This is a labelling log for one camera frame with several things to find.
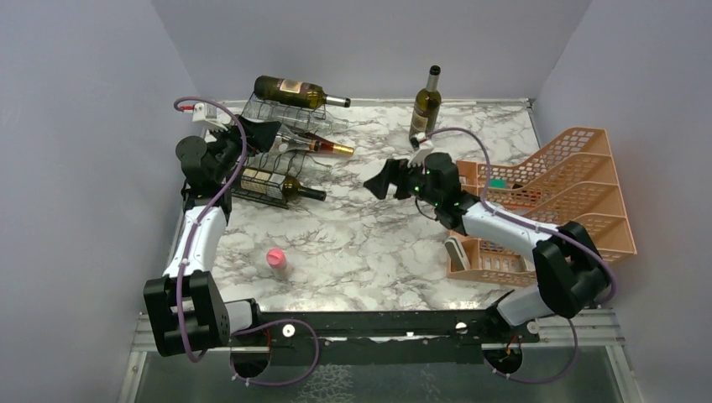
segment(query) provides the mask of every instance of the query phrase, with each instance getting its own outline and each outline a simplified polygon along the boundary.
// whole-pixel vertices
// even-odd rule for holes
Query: wine bottle
[[[319,154],[334,154],[334,155],[347,155],[351,156],[353,155],[353,147],[349,147],[347,145],[343,144],[338,144],[334,143],[333,141],[329,141],[323,137],[317,136],[314,133],[306,132],[306,133],[299,133],[299,136],[304,138],[304,139],[310,139],[312,141],[316,141],[319,143],[319,149],[313,150],[316,153]]]
[[[298,176],[325,175],[332,171],[332,166],[314,160],[308,153],[300,151],[286,152],[283,154],[258,154],[247,161],[248,166],[264,168],[278,174]]]
[[[275,199],[291,202],[297,197],[308,197],[323,202],[327,198],[325,191],[318,191],[299,183],[292,175],[282,175],[268,170],[243,168],[233,183],[233,187],[253,191]]]
[[[440,66],[432,66],[425,88],[421,89],[416,95],[416,102],[413,105],[411,131],[408,133],[409,139],[412,139],[418,133],[430,133],[435,128],[437,112],[440,110],[440,103],[442,102],[440,92],[437,91],[437,79],[439,77]]]
[[[324,118],[320,118],[317,114],[321,113],[321,111],[313,112],[298,107],[262,102],[253,98],[245,106],[242,116],[252,119],[274,120],[299,132],[329,135],[335,132],[342,132],[348,128],[347,120],[335,118],[329,112],[324,112]]]
[[[262,123],[263,121],[259,119],[245,119],[249,122]],[[319,139],[308,139],[299,135],[294,134],[288,127],[284,124],[280,125],[275,135],[275,140],[272,142],[270,148],[266,151],[268,153],[285,153],[292,150],[300,151],[312,151],[319,152],[322,149],[322,144]]]
[[[307,109],[316,109],[324,104],[338,107],[351,106],[349,98],[327,95],[324,89],[316,84],[270,76],[260,76],[254,81],[254,95],[265,101],[277,101],[292,107]]]

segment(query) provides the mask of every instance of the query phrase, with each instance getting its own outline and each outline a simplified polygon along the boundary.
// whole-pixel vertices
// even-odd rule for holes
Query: dark wine bottle
[[[418,133],[430,133],[435,128],[437,113],[440,111],[440,104],[442,103],[440,92],[437,90],[437,79],[439,77],[440,66],[432,66],[425,88],[421,89],[416,95],[413,118],[411,119],[411,131],[408,133],[409,139],[412,139]]]
[[[254,81],[254,95],[265,101],[277,101],[292,107],[316,109],[324,104],[350,107],[349,98],[327,95],[316,84],[287,80],[270,76],[260,76]]]
[[[275,199],[285,199],[288,202],[297,197],[308,197],[321,202],[327,198],[325,191],[303,186],[292,175],[282,175],[256,168],[243,168],[233,183],[233,187],[254,191]]]

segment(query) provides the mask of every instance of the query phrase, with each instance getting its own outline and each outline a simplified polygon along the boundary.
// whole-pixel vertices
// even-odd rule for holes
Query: gray wall
[[[344,97],[535,97],[590,0],[153,0],[204,95],[262,74]]]
[[[114,401],[194,92],[148,0],[0,5],[0,401]]]
[[[638,256],[614,300],[650,402],[712,385],[712,3],[594,0],[535,103],[548,141],[609,130]]]

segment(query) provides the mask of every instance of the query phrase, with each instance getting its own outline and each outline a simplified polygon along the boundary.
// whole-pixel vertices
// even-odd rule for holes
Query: wine bottle label
[[[411,120],[411,128],[416,132],[424,132],[427,127],[427,115],[418,107],[413,107],[413,119]]]
[[[280,82],[280,91],[298,94],[299,91],[301,91],[302,84],[304,84],[304,81],[294,81],[283,78]]]
[[[281,188],[282,182],[284,181],[284,175],[246,169],[243,171],[240,187],[246,191],[255,191],[263,195],[274,197],[275,199],[281,199]]]

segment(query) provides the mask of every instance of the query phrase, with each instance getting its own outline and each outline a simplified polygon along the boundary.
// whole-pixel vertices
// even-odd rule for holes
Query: bottle neck
[[[310,199],[318,200],[320,202],[327,200],[327,193],[325,191],[318,191],[305,186],[299,186],[296,191],[299,193],[299,196],[302,197],[309,197]]]
[[[428,92],[437,91],[437,79],[438,78],[440,78],[440,75],[434,76],[431,74],[427,77],[427,84],[425,85],[425,89]]]
[[[341,98],[341,97],[335,97],[333,95],[327,95],[325,103],[327,105],[336,105],[337,107],[350,107],[351,106],[351,98]]]

